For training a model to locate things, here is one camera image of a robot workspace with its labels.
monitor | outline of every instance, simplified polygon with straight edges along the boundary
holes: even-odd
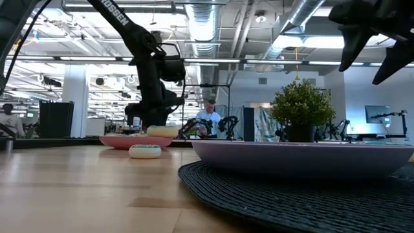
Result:
[[[391,116],[379,117],[378,115],[391,113],[389,106],[382,105],[366,105],[365,106],[365,118],[369,124],[387,124],[391,123]]]

man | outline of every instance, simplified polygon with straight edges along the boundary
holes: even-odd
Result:
[[[206,109],[197,113],[196,118],[198,119],[205,119],[207,121],[211,120],[213,122],[212,127],[212,134],[207,135],[207,129],[202,124],[197,124],[197,131],[199,132],[200,136],[207,136],[210,139],[217,138],[217,126],[219,121],[221,120],[221,116],[214,111],[215,109],[215,100],[209,100],[206,105]]]
[[[5,113],[0,114],[0,123],[5,125],[16,135],[19,135],[20,137],[25,137],[25,131],[23,130],[20,118],[17,115],[12,114],[13,105],[4,104],[3,110],[5,111]]]

purple bowl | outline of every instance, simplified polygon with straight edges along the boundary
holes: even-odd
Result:
[[[193,142],[208,164],[242,173],[295,179],[376,179],[405,165],[414,147],[407,145]]]

round placemat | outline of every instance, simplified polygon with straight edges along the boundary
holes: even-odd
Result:
[[[413,232],[414,166],[363,183],[266,180],[199,161],[179,177],[205,203],[268,227],[302,232]]]

wooden table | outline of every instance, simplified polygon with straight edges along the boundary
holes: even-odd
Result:
[[[104,146],[0,155],[2,233],[263,232],[205,207],[180,182],[192,149],[130,159]]]

